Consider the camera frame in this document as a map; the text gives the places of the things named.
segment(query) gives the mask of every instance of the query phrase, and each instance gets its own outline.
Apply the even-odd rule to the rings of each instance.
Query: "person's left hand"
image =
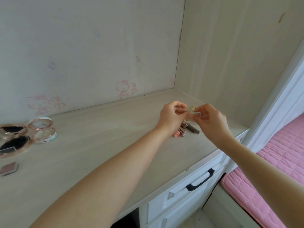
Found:
[[[179,101],[172,101],[165,104],[161,110],[156,128],[165,130],[167,136],[171,136],[181,126],[181,122],[186,119],[188,111],[185,110],[185,112],[183,112],[183,109],[186,108],[187,105]]]

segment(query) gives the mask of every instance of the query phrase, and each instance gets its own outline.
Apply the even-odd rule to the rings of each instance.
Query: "drawer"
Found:
[[[228,160],[229,158],[227,158],[227,155],[224,153],[217,155],[196,171],[189,174],[184,179],[180,180],[165,192],[151,200],[148,203],[148,222],[187,196],[191,192],[186,188],[187,185],[192,184],[193,186],[196,186],[200,184],[203,180],[218,172],[218,170],[222,168]]]
[[[174,228],[199,209],[208,198],[217,183],[224,167],[214,174],[207,182],[183,198],[179,203],[166,211],[163,215],[148,224],[148,228]]]

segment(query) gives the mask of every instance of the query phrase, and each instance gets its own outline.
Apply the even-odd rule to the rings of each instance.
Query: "forearm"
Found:
[[[110,227],[166,138],[165,131],[148,132],[64,193],[31,228]]]
[[[242,170],[259,194],[288,227],[304,224],[304,187],[248,148],[229,139],[220,148]]]

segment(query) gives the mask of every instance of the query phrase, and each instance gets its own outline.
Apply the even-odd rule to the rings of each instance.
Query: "person's left arm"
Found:
[[[85,176],[30,228],[110,227],[161,144],[186,118],[186,112],[176,111],[186,107],[178,101],[166,104],[153,130]]]

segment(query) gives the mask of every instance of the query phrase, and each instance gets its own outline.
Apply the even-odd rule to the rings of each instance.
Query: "white door frame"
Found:
[[[302,113],[290,115],[293,107],[302,98],[304,98],[304,41],[242,140],[242,144],[254,153],[261,150],[278,130]],[[290,118],[289,121],[284,120],[287,116]],[[229,173],[236,167],[237,165],[231,161],[226,172]]]

